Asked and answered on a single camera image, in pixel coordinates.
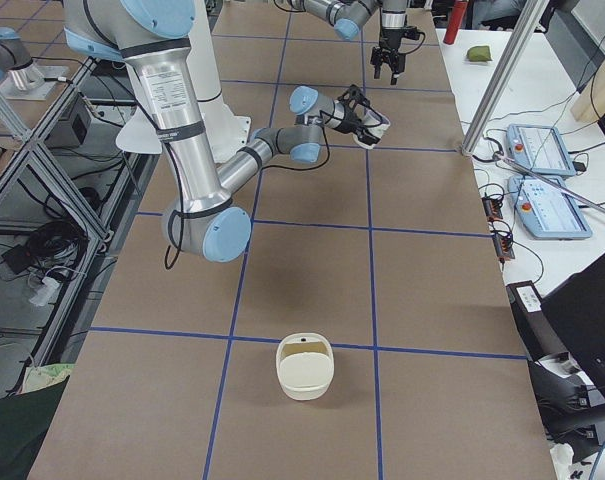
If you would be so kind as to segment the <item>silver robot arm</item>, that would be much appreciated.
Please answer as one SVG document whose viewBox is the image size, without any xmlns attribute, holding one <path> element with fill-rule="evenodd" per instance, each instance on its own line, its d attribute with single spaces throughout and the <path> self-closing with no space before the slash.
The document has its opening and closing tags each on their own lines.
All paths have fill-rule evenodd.
<svg viewBox="0 0 605 480">
<path fill-rule="evenodd" d="M 287 13 L 308 13 L 332 26 L 342 40 L 353 40 L 366 23 L 379 13 L 378 45 L 372 49 L 370 63 L 379 79 L 383 65 L 391 72 L 390 84 L 396 85 L 404 74 L 408 52 L 401 52 L 404 39 L 417 39 L 420 31 L 408 23 L 409 2 L 403 0 L 355 1 L 275 1 Z"/>
<path fill-rule="evenodd" d="M 78 53 L 124 62 L 141 83 L 136 101 L 165 147 L 178 198 L 162 217 L 164 235 L 178 252 L 211 262 L 240 256 L 252 222 L 233 195 L 277 155 L 314 169 L 326 129 L 353 135 L 364 148 L 379 142 L 389 120 L 352 85 L 337 99 L 299 86 L 289 100 L 296 121 L 265 128 L 217 166 L 188 71 L 188 37 L 196 19 L 191 1 L 66 1 L 65 36 Z"/>
</svg>

